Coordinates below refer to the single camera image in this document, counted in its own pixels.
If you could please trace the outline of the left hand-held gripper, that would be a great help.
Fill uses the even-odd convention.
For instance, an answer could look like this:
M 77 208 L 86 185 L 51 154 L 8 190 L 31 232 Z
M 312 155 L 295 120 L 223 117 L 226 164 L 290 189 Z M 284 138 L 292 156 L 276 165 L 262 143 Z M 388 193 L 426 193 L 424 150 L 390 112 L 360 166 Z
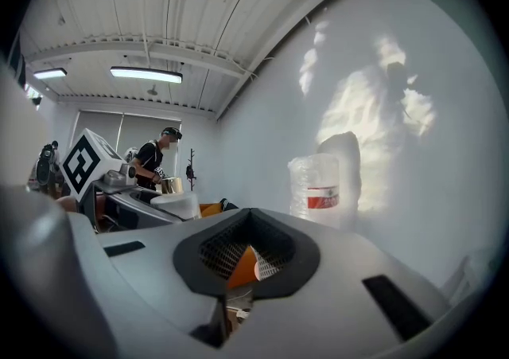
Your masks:
M 87 218 L 95 232 L 127 231 L 180 224 L 187 219 L 155 208 L 161 196 L 141 188 L 134 166 L 118 155 L 95 132 L 84 129 L 60 165 L 70 192 L 58 200 L 69 213 Z

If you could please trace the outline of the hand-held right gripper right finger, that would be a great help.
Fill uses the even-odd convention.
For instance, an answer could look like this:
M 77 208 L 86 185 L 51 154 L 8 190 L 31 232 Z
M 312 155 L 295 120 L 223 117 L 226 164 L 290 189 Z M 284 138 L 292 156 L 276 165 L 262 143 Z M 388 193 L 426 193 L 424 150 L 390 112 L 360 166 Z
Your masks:
M 426 278 L 362 236 L 290 215 L 252 209 L 287 232 L 295 253 L 265 280 L 275 298 L 254 295 L 237 332 L 242 358 L 421 358 L 449 311 Z

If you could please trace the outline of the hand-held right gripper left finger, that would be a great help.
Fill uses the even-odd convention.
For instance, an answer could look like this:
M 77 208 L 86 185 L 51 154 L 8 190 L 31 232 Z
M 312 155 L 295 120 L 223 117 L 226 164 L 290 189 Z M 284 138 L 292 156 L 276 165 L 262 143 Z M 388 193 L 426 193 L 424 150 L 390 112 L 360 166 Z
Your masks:
M 228 231 L 249 214 L 99 235 L 85 216 L 69 214 L 87 285 L 123 357 L 251 357 L 248 326 L 227 335 L 230 274 L 219 265 Z

